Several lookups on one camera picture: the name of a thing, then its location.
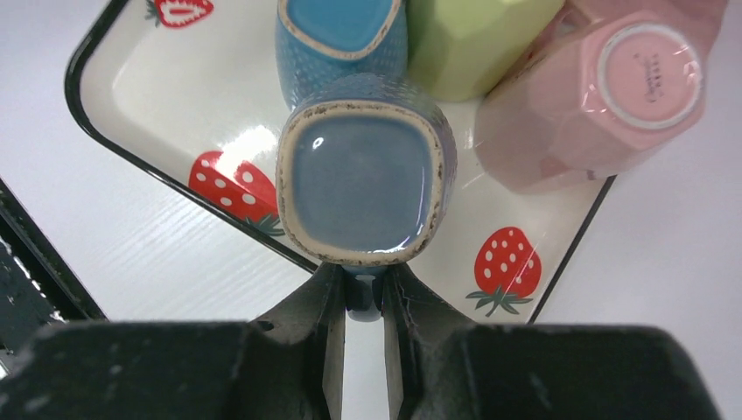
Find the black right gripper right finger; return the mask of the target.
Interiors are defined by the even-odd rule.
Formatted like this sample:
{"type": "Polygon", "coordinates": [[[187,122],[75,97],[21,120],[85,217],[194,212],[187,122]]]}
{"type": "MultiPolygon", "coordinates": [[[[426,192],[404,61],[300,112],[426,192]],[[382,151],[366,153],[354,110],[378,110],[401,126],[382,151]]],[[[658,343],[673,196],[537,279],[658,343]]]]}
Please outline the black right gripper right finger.
{"type": "Polygon", "coordinates": [[[695,364],[640,325],[479,324],[404,265],[383,280],[394,419],[717,419],[695,364]]]}

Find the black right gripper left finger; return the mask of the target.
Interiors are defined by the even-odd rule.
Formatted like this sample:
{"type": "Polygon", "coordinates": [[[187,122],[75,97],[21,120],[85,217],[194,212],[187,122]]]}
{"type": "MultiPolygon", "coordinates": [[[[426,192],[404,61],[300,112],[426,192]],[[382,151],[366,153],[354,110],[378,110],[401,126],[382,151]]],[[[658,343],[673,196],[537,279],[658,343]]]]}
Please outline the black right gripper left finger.
{"type": "Polygon", "coordinates": [[[42,328],[1,382],[4,419],[338,419],[343,272],[323,264],[249,321],[42,328]]]}

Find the grey blue mug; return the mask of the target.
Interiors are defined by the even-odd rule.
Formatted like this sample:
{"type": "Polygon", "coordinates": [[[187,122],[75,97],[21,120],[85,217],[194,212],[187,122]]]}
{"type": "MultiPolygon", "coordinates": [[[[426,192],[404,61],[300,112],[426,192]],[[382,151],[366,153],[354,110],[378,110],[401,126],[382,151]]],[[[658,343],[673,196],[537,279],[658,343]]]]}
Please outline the grey blue mug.
{"type": "Polygon", "coordinates": [[[298,248],[342,268],[353,319],[377,320],[388,269],[431,243],[457,164],[443,111],[402,77],[345,76],[291,112],[277,150],[280,221],[298,248]]]}

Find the strawberry print tray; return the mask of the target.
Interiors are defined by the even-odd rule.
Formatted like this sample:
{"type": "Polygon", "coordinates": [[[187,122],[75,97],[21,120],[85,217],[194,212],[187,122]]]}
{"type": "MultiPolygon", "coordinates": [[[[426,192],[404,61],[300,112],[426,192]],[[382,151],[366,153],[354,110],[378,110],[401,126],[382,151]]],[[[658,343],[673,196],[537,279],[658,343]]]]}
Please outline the strawberry print tray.
{"type": "MultiPolygon", "coordinates": [[[[243,215],[244,186],[275,181],[289,110],[279,87],[273,1],[216,1],[176,27],[163,1],[112,1],[66,76],[76,122],[96,142],[216,215],[248,245],[248,308],[294,291],[317,259],[281,236],[263,207],[243,215]]],[[[483,323],[536,318],[612,186],[590,181],[520,195],[487,176],[473,148],[478,100],[443,103],[458,176],[443,226],[409,266],[441,298],[483,323]]]]}

